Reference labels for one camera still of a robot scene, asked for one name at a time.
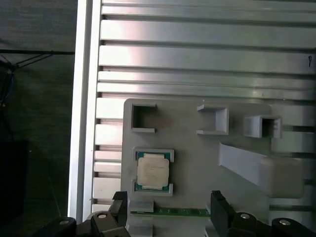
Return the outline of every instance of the green circuit board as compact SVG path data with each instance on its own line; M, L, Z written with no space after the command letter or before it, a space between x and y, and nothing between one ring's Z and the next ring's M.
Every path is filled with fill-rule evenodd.
M210 217L206 209L191 209L191 208L164 208L158 207L154 212L136 212L131 211L131 215L141 216L184 216L184 217Z

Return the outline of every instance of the square slot holder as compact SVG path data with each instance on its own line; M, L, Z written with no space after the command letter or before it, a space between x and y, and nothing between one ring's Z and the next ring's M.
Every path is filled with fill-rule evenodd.
M155 128L142 127L142 112L147 109L157 109L156 103L132 104L131 109L131 130L132 132L155 133Z
M143 149L134 148L133 149L133 159L138 162L139 158L142 158L145 153L149 154L163 154L169 162L174 162L174 150L172 149ZM142 189L142 186L137 183L137 178L133 179L131 182L132 194L139 194L144 196L166 196L170 197L173 195L173 184L169 182L168 186L162 188L162 190L146 190Z
M200 135L228 135L229 134L229 109L220 105L201 105L197 111L215 114L215 129L197 130Z
M243 128L247 137L281 138L282 118L274 115L245 117Z

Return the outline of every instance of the screw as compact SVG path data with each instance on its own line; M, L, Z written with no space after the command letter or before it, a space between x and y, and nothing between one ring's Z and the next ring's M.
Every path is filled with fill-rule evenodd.
M102 219L102 218L106 218L107 215L105 215L105 214L100 214L100 215L98 215L98 217L99 217L100 219Z
M67 221L67 220L64 220L64 221L59 222L60 225L66 225L66 224L68 224L68 223L69 223L69 221Z
M291 223L288 222L287 220L280 220L279 222L280 222L280 224L282 224L282 225L284 225L284 226L289 226L289 225L291 225Z
M248 214L245 214L245 213L241 214L240 217L242 219L249 219L250 218L250 216Z

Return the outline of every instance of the silver metal frame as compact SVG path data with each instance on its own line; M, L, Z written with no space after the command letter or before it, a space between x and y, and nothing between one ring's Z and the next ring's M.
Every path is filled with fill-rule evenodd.
M282 117L285 128L283 138L272 142L274 152L313 152L314 134L292 129L315 124L314 79L306 76L313 73L308 56L313 57L312 63L315 60L311 53L316 36L315 12L315 3L283 1L79 1L68 215L81 222L91 209L110 204L107 195L100 196L99 190L94 190L93 182L98 177L101 180L98 185L102 182L108 185L111 178L120 176L117 172L111 177L109 174L119 167L122 111L127 98L198 96L202 100L213 96L220 101L234 97L239 101L268 103L273 114ZM104 26L109 28L103 29L102 14L108 20L103 21ZM264 29L259 30L260 37L255 34L256 23ZM214 36L211 41L209 32ZM234 39L221 40L226 35L234 35ZM101 46L101 51L100 40L107 43ZM218 42L227 47L219 47ZM202 62L189 60L200 52L204 55ZM244 58L240 69L235 62ZM99 60L105 66L104 71ZM202 73L218 70L215 64L227 73ZM257 74L249 76L244 72ZM275 72L275 77L264 75L269 72ZM312 159L303 160L309 163ZM94 193L99 198L93 200ZM281 204L278 205L278 210L271 209L272 215L283 212ZM303 220L311 216L309 212L288 213L297 218L304 216Z
M92 1L78 1L73 110L70 146L68 216L82 221L84 146L89 76Z
M84 161L83 212L85 220L92 211L93 165L95 152L95 125L97 79L99 69L99 45L101 23L101 0L94 0L92 6L91 48L89 61L88 108L86 123L86 144Z

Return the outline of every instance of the white surface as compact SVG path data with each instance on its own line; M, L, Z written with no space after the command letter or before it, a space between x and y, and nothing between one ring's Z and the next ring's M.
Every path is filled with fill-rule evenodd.
M111 205L93 204L92 212L96 211L108 211Z
M123 123L97 124L95 128L95 144L121 146Z
M125 100L119 98L97 98L97 119L123 119Z
M121 164L120 162L100 162L94 163L95 172L103 172L110 174L120 174Z
M93 198L112 200L116 191L120 189L120 179L94 178Z
M97 161L121 161L122 152L95 151L94 159Z

